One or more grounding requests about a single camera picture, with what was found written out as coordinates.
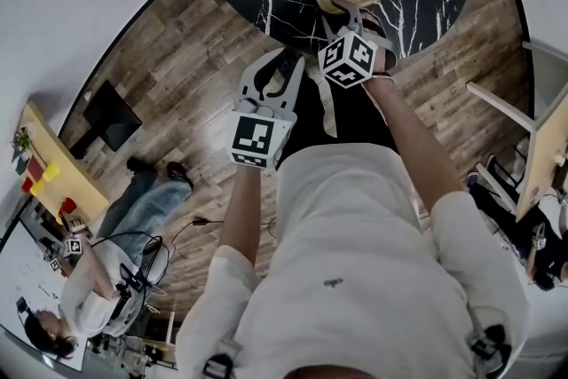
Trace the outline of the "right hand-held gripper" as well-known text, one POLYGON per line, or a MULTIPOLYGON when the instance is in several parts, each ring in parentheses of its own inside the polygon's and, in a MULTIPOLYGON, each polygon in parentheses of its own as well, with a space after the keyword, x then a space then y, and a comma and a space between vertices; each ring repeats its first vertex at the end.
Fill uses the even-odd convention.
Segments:
POLYGON ((359 7, 347 0, 332 0, 332 5, 346 13, 348 20, 336 33, 321 15, 327 46, 318 52, 319 71, 345 89, 387 76, 398 64, 398 48, 378 19, 370 12, 361 16, 359 7))

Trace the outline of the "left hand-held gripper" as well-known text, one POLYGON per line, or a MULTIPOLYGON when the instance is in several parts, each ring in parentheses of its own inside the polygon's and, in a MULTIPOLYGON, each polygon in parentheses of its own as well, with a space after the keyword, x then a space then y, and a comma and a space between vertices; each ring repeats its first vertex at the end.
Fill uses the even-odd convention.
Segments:
POLYGON ((227 121, 227 153, 233 163, 261 169, 279 164, 296 124, 292 111, 304 69, 304 56, 277 48, 244 70, 239 100, 227 121), (257 101, 277 101, 278 108, 257 101))

